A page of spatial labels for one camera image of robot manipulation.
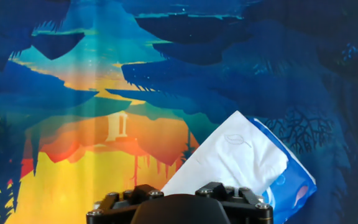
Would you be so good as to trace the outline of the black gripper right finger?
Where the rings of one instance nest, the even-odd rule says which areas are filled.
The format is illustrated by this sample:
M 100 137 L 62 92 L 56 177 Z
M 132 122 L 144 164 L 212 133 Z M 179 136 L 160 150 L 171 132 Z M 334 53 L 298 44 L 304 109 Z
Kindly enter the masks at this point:
M 210 182 L 196 190 L 195 195 L 219 201 L 231 223 L 273 224 L 272 206 L 250 188 Z

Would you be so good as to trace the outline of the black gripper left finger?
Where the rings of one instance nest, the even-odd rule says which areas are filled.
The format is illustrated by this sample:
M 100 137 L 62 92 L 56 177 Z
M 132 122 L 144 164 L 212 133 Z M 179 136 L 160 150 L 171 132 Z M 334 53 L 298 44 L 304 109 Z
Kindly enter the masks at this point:
M 87 224 L 130 224 L 141 203 L 163 197 L 163 192 L 148 184 L 123 192 L 110 192 L 86 214 Z

